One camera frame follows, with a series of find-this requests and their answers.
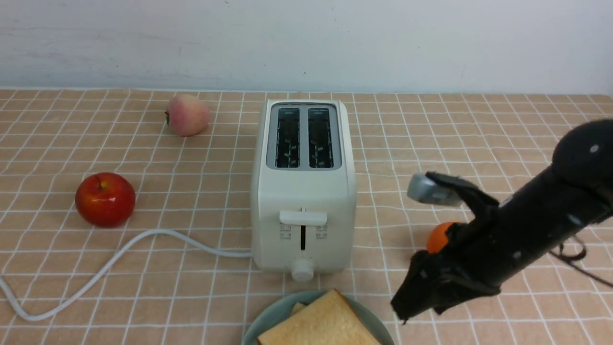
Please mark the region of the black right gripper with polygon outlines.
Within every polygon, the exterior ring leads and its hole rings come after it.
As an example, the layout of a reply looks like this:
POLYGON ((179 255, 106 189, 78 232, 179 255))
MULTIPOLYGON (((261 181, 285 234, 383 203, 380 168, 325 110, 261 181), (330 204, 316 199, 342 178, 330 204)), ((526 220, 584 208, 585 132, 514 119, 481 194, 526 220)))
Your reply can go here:
POLYGON ((390 302, 403 323, 427 310, 441 315, 467 301, 500 294, 500 286, 490 286, 467 273, 447 250, 464 227, 466 223, 451 227, 447 232, 449 241, 439 253, 428 253, 425 245, 425 249, 412 255, 407 275, 390 302))

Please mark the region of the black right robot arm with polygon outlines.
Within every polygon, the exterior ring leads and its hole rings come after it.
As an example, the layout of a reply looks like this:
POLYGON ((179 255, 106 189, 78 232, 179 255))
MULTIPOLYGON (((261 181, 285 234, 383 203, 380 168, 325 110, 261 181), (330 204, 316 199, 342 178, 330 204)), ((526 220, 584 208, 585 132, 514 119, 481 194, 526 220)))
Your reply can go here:
POLYGON ((551 164, 503 202, 475 184, 435 171, 416 173, 410 199, 434 206, 466 204, 474 218, 452 223, 446 244, 420 250, 390 302, 407 321, 474 299, 497 296, 506 280, 563 249, 563 243, 612 216, 613 121, 589 121, 566 133, 551 164))

